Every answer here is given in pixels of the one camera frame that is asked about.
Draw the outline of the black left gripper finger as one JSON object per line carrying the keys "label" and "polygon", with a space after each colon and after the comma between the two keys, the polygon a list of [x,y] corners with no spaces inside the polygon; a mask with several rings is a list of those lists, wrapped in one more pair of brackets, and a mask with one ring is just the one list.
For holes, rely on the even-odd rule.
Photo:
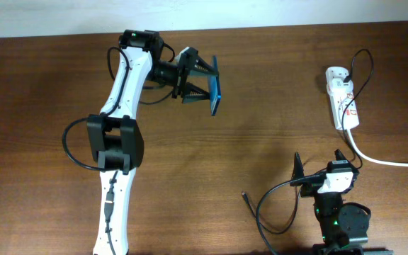
{"label": "black left gripper finger", "polygon": [[202,58],[198,57],[191,65],[189,75],[192,77],[217,77],[219,70],[214,59],[211,59],[210,63],[205,62]]}
{"label": "black left gripper finger", "polygon": [[210,93],[195,86],[190,82],[186,82],[185,88],[181,94],[182,103],[195,103],[210,99]]}

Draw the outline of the blue Galaxy smartphone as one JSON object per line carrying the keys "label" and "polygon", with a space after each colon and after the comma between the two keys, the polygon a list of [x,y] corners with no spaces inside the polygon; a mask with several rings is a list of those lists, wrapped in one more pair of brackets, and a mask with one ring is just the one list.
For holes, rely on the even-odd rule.
{"label": "blue Galaxy smartphone", "polygon": [[215,116],[222,98],[219,74],[208,78],[208,88],[210,94],[210,113],[211,116]]}

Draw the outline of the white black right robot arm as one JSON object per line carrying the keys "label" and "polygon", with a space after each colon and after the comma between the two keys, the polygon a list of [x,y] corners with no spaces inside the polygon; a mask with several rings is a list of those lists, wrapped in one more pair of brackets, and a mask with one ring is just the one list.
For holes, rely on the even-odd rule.
{"label": "white black right robot arm", "polygon": [[323,242],[312,247],[313,254],[362,254],[368,242],[371,211],[359,203],[345,203],[343,195],[353,187],[359,170],[340,150],[322,171],[306,176],[300,155],[294,155],[292,186],[300,188],[302,198],[314,198],[314,215]]}

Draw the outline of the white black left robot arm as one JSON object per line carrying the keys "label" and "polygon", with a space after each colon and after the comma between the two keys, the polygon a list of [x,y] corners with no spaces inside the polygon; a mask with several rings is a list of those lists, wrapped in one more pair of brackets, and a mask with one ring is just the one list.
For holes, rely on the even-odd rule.
{"label": "white black left robot arm", "polygon": [[101,179],[101,210],[93,253],[128,254],[130,190],[145,144],[136,121],[143,85],[153,81],[172,87],[183,103],[210,102],[215,115],[221,100],[217,58],[206,63],[197,49],[186,47],[173,62],[161,59],[165,47],[156,31],[126,30],[120,37],[118,72],[98,115],[90,115],[87,132]]}

